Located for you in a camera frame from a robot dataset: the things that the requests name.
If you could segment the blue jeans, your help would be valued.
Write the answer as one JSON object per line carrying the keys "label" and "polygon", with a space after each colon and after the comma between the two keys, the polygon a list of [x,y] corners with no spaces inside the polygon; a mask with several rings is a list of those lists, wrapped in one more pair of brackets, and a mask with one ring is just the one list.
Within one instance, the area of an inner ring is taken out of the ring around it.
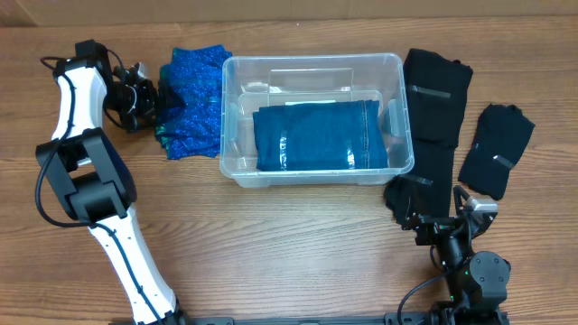
{"label": "blue jeans", "polygon": [[380,103],[358,100],[261,107],[253,114],[262,172],[388,167]]}

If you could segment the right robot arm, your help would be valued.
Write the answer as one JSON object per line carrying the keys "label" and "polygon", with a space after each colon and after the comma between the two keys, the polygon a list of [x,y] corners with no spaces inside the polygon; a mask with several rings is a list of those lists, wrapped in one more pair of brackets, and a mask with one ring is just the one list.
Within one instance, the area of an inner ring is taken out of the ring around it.
{"label": "right robot arm", "polygon": [[[395,324],[421,321],[423,324],[508,324],[500,304],[508,298],[511,265],[490,251],[475,252],[472,241],[482,235],[497,216],[495,212],[463,211],[455,218],[413,216],[403,230],[416,233],[415,243],[429,246],[441,273],[418,284],[399,303]],[[444,280],[448,301],[436,302],[424,316],[403,313],[406,302],[426,286]]]}

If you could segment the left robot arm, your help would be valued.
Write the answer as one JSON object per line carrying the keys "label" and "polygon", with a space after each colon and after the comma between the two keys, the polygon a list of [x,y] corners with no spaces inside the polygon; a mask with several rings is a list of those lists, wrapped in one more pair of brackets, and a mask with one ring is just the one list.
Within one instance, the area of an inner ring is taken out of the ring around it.
{"label": "left robot arm", "polygon": [[139,227],[134,179],[103,129],[129,133],[155,126],[181,100],[154,86],[141,63],[112,66],[113,52],[94,40],[78,42],[71,58],[43,57],[61,91],[58,124],[35,150],[41,167],[34,199],[41,216],[61,228],[87,228],[114,267],[135,324],[190,324],[161,276]]}

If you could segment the blue sparkly cloth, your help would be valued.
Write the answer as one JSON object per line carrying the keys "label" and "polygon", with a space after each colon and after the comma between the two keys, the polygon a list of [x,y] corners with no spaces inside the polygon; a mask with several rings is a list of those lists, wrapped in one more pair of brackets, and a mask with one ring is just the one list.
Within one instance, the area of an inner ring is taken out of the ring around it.
{"label": "blue sparkly cloth", "polygon": [[171,62],[161,67],[159,86],[176,102],[159,113],[154,135],[169,160],[219,154],[222,67],[231,56],[221,44],[175,48]]}

